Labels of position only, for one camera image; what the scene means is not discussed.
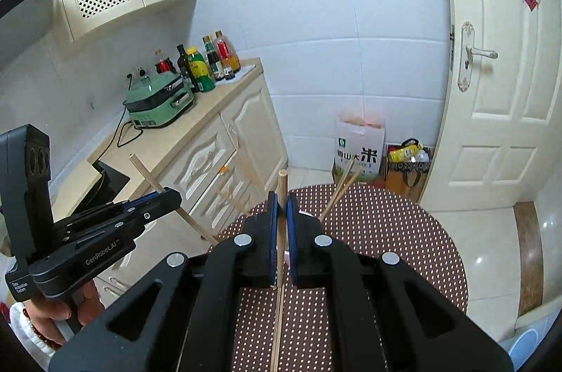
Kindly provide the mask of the left hand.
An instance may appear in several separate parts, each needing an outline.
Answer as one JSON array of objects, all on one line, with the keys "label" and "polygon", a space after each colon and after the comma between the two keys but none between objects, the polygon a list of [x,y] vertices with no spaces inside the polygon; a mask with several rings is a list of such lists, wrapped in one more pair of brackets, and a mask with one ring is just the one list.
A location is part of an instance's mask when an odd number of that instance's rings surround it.
[{"label": "left hand", "polygon": [[[94,282],[87,282],[78,290],[78,293],[83,296],[83,301],[77,305],[78,321],[80,321],[81,325],[87,325],[105,308],[101,303]],[[55,321],[67,321],[71,318],[71,308],[62,301],[51,301],[45,297],[35,297],[24,302],[24,305],[32,324],[37,329],[47,329],[48,327],[53,327]]]}]

